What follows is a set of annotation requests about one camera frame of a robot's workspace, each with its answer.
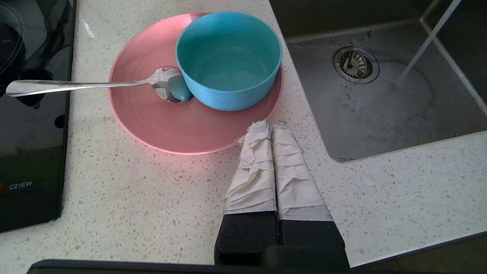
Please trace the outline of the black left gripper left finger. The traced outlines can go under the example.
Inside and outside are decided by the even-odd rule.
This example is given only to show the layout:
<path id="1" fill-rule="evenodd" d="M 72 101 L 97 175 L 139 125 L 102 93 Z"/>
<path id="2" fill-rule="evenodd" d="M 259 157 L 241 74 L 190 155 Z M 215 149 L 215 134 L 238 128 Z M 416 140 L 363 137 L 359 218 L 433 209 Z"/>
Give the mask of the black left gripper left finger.
<path id="1" fill-rule="evenodd" d="M 216 265 L 257 266 L 267 248 L 280 244 L 268 121 L 253 123 L 241 144 L 237 170 L 224 198 L 214 248 Z"/>

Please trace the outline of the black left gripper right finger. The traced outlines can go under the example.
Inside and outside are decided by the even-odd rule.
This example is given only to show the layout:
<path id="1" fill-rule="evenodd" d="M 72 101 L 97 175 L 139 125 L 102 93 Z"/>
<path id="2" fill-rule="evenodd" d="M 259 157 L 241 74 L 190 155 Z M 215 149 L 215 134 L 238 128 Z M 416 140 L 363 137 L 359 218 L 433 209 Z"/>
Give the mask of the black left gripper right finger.
<path id="1" fill-rule="evenodd" d="M 346 267 L 344 240 L 290 129 L 272 130 L 282 244 L 273 263 L 286 267 Z"/>

